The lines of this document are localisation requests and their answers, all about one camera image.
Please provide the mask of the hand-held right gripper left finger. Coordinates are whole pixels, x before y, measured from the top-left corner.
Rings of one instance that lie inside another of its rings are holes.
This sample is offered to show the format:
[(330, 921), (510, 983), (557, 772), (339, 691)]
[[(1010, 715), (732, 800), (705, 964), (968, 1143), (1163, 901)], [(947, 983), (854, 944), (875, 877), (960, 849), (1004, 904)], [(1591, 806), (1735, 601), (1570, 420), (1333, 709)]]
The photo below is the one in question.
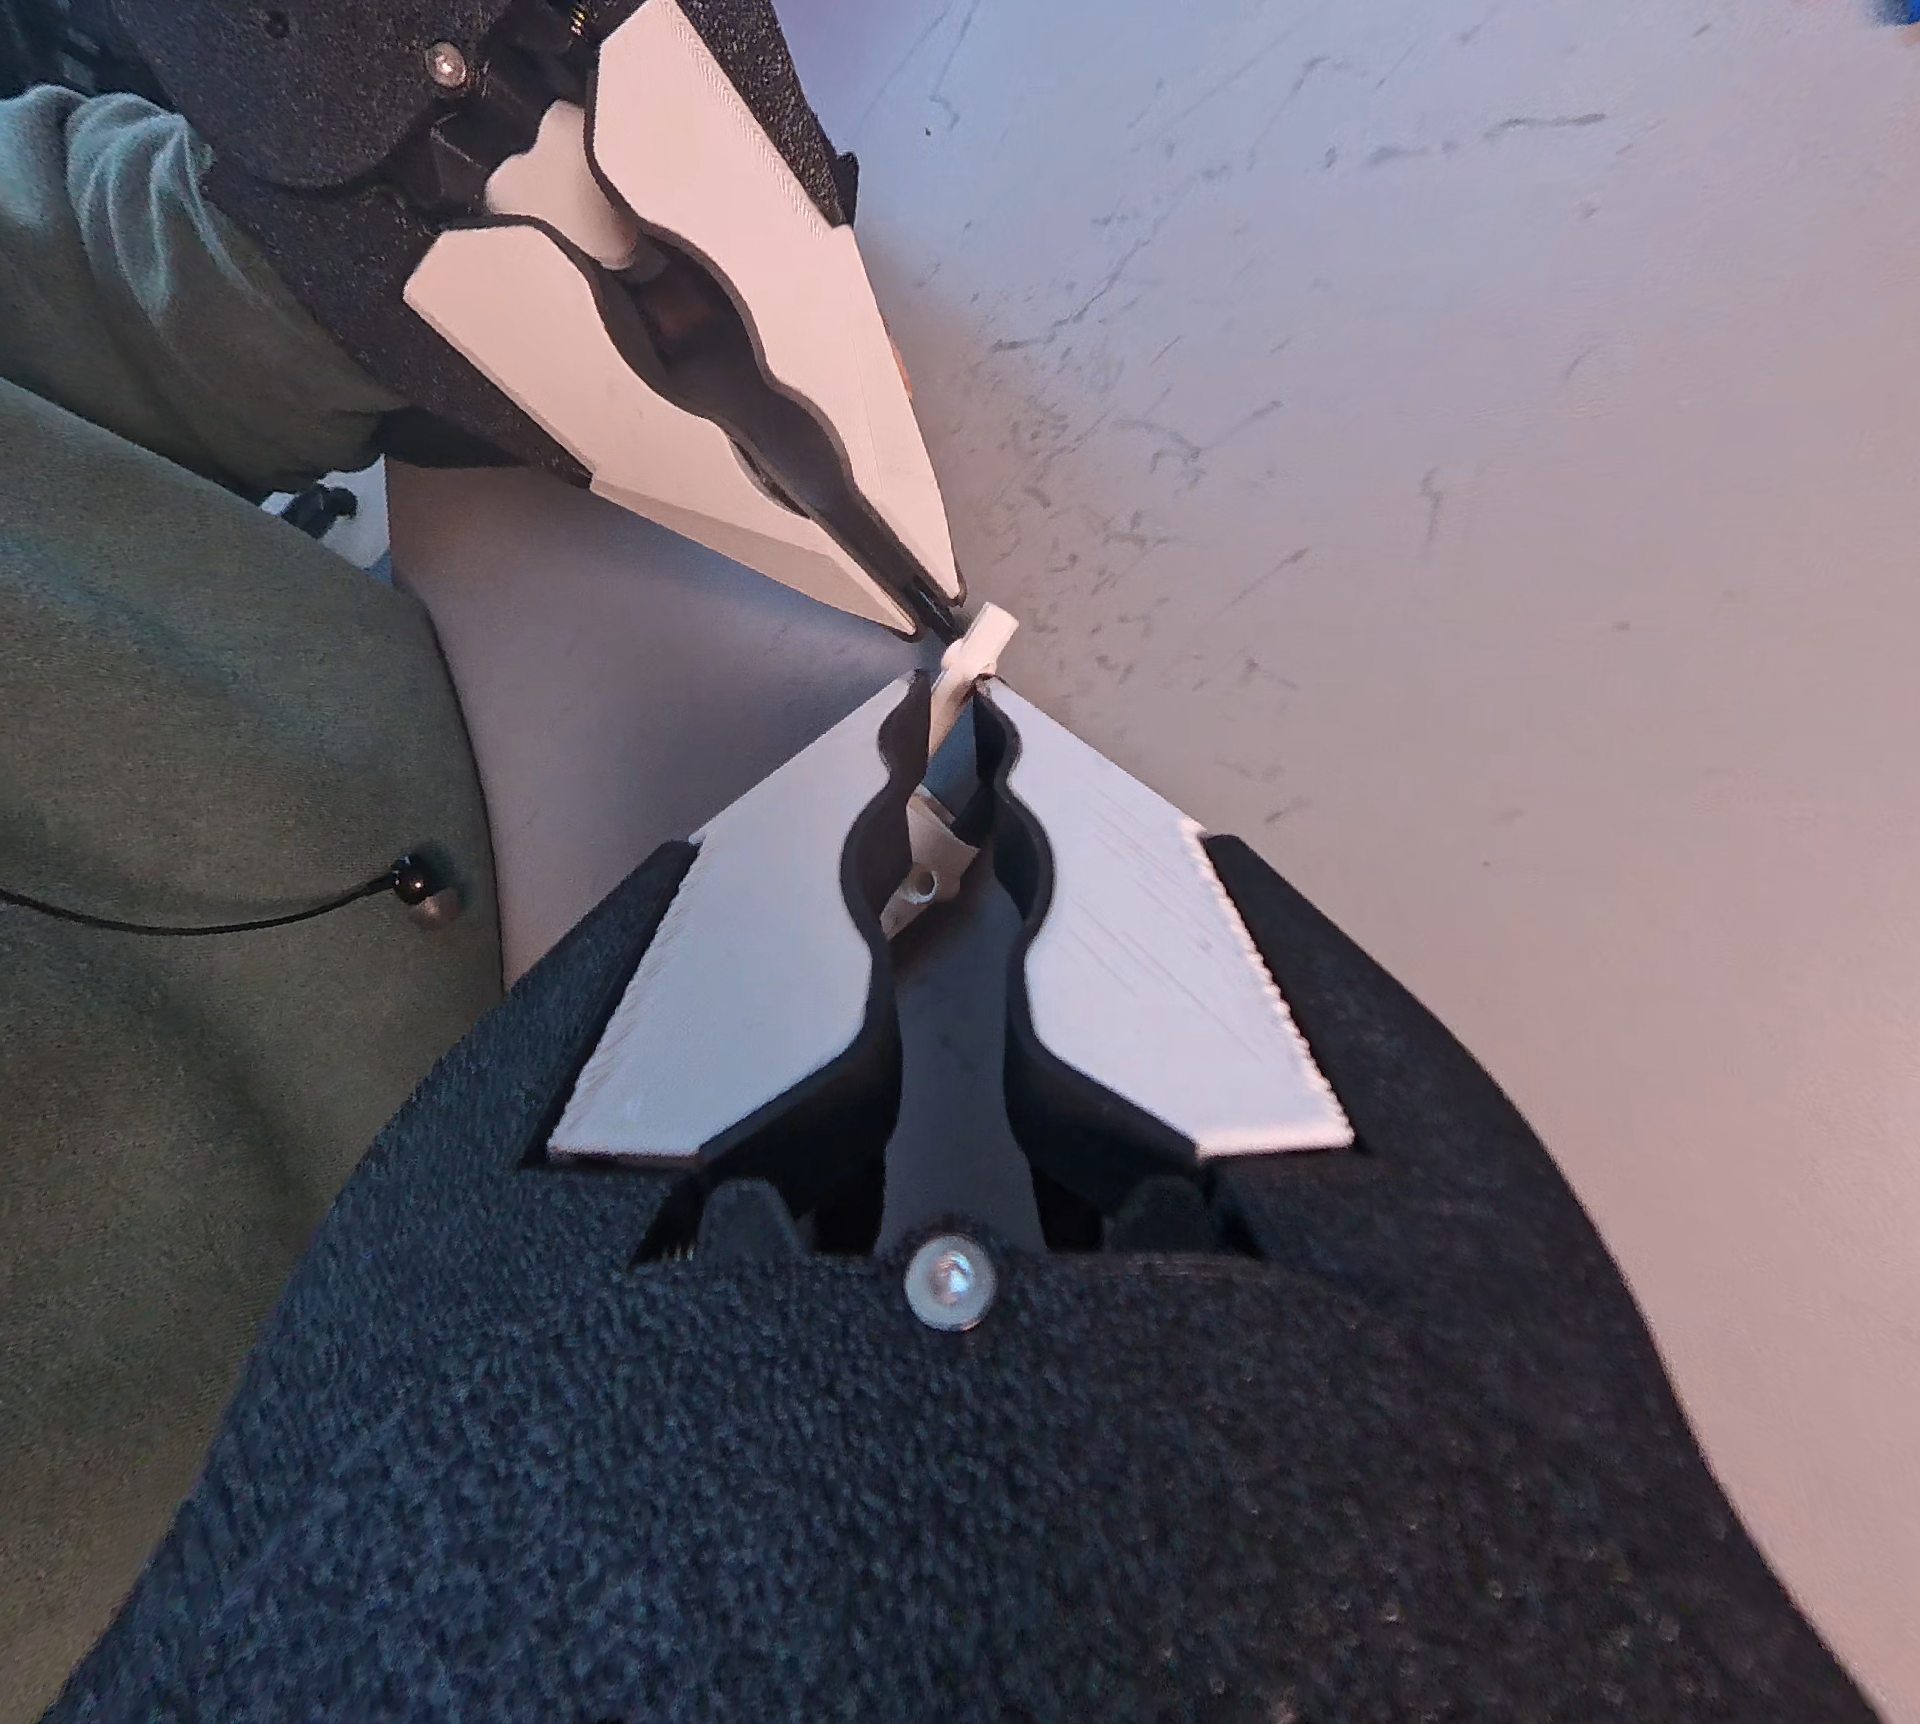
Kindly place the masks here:
[(657, 1168), (689, 1203), (764, 1177), (820, 1252), (877, 1252), (900, 1121), (883, 913), (924, 764), (929, 672), (906, 672), (705, 823), (547, 1162)]

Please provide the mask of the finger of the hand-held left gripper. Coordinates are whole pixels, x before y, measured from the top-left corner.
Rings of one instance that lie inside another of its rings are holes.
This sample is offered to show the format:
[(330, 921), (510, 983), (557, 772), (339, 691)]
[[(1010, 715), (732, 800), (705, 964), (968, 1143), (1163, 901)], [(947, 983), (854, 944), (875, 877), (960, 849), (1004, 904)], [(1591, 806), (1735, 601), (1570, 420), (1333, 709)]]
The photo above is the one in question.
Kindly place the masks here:
[(589, 261), (547, 223), (442, 229), (405, 300), (568, 446), (606, 501), (828, 606), (913, 631), (820, 524), (750, 478), (720, 424), (642, 379), (606, 324)]
[(760, 377), (837, 451), (818, 517), (896, 597), (968, 597), (947, 501), (850, 223), (828, 223), (677, 0), (598, 55), (589, 154), (641, 228), (732, 295)]

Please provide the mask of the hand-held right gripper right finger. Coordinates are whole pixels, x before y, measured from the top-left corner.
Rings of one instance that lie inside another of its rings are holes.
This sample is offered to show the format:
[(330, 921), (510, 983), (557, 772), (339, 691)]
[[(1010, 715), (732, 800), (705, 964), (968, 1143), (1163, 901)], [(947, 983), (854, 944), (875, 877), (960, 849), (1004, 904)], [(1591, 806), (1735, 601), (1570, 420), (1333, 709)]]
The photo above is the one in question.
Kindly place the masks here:
[(1345, 1172), (1355, 1125), (1236, 901), (1236, 837), (1010, 686), (975, 695), (992, 1078), (1038, 1252), (1256, 1252), (1252, 1190)]

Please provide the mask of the white spotted lego panel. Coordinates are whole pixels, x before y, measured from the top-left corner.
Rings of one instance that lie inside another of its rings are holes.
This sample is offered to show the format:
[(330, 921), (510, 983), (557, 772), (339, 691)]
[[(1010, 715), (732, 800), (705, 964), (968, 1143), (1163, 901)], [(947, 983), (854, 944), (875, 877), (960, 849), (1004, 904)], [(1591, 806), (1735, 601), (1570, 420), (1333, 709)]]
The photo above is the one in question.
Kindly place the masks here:
[(909, 796), (906, 831), (913, 867), (877, 915), (889, 944), (937, 904), (956, 901), (977, 856), (977, 841), (964, 836), (964, 818), (929, 790)]

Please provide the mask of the white lego connector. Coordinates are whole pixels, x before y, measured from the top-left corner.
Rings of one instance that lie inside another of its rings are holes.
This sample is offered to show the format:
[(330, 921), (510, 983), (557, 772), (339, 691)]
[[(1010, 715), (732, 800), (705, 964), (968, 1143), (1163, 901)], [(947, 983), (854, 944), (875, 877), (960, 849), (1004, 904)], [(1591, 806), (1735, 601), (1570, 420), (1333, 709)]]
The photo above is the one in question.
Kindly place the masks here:
[(964, 631), (933, 679), (929, 691), (929, 759), (937, 759), (947, 736), (960, 728), (968, 703), (981, 679), (998, 678), (1001, 653), (1010, 651), (1022, 618), (998, 604), (984, 604), (969, 631)]

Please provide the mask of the person's left forearm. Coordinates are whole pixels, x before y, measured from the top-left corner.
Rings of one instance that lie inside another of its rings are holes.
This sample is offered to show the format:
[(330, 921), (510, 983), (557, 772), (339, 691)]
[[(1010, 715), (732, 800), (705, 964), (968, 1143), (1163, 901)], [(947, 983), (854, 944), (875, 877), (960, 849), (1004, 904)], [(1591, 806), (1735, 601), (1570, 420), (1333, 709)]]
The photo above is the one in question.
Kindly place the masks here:
[(6, 101), (6, 379), (262, 496), (379, 458), (401, 404), (206, 195), (138, 95)]

